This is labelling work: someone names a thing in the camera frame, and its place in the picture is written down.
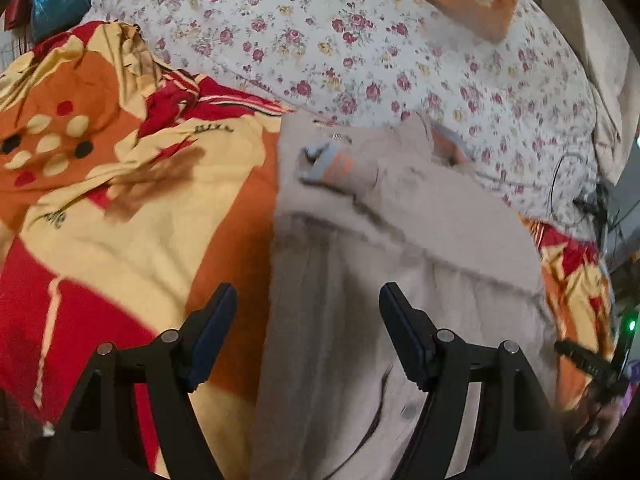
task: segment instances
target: floral bedsheet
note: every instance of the floral bedsheet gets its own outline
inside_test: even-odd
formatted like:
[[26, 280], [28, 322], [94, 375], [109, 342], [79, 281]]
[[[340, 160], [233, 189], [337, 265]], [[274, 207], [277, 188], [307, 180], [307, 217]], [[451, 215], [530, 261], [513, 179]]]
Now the floral bedsheet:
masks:
[[532, 0], [520, 0], [500, 44], [423, 0], [92, 4], [85, 21], [139, 24], [177, 68], [343, 124], [391, 123], [426, 109], [461, 136], [479, 180], [506, 203], [575, 237], [591, 235], [570, 202], [593, 187], [593, 98], [577, 57]]

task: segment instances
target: beige cloth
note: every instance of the beige cloth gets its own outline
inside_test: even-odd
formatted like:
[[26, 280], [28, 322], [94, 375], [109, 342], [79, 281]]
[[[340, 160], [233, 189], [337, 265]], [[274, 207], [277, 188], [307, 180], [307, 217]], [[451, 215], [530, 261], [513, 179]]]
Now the beige cloth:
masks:
[[[355, 202], [295, 178], [300, 149], [334, 133], [378, 162], [375, 188]], [[553, 398], [555, 329], [532, 240], [470, 177], [431, 162], [432, 149], [418, 117], [379, 130], [283, 118], [252, 479], [391, 478], [426, 396], [380, 318], [385, 282], [469, 343], [516, 340]], [[470, 389], [450, 472], [466, 463], [478, 395]]]
[[593, 143], [600, 173], [616, 184], [640, 120], [640, 65], [602, 0], [542, 0], [584, 65], [596, 104]]

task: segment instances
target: blue plastic bag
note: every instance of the blue plastic bag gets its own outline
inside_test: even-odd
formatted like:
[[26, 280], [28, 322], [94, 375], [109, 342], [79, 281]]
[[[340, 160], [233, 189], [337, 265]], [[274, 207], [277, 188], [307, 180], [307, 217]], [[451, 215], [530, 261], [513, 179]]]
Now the blue plastic bag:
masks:
[[77, 25], [90, 8], [91, 0], [33, 0], [33, 43]]

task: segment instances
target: red and yellow blanket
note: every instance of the red and yellow blanket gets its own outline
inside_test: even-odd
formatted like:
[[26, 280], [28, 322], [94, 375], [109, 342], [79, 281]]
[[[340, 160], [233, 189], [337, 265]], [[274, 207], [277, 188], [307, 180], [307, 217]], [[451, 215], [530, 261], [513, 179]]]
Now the red and yellow blanket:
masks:
[[[231, 282], [238, 314], [192, 402], [225, 477], [246, 478], [282, 112], [169, 69], [123, 23], [16, 60], [0, 79], [0, 388], [55, 423], [100, 342], [146, 344]], [[162, 472], [148, 406], [141, 424]]]
[[[558, 340], [571, 339], [605, 358], [613, 356], [609, 280], [595, 243], [579, 242], [553, 226], [523, 219], [540, 252], [546, 302], [556, 318]], [[558, 360], [556, 404], [577, 406], [591, 379], [565, 357]]]

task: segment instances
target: metal screw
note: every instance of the metal screw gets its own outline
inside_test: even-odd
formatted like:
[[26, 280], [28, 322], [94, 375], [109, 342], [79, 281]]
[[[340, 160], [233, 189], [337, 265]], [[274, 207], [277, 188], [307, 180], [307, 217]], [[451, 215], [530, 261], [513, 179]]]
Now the metal screw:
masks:
[[100, 355], [107, 355], [111, 350], [113, 350], [113, 345], [111, 343], [100, 343], [96, 352]]
[[454, 333], [451, 330], [447, 329], [438, 330], [438, 333], [436, 335], [438, 336], [438, 339], [443, 343], [451, 343], [456, 338]]
[[503, 346], [504, 346], [504, 349], [510, 354], [515, 354], [520, 351], [520, 347], [518, 346], [518, 343], [510, 339], [507, 339], [507, 341], [503, 343]]
[[165, 330], [164, 332], [162, 332], [160, 339], [162, 339], [162, 341], [165, 343], [173, 343], [178, 339], [179, 335], [180, 334], [178, 334], [177, 330]]

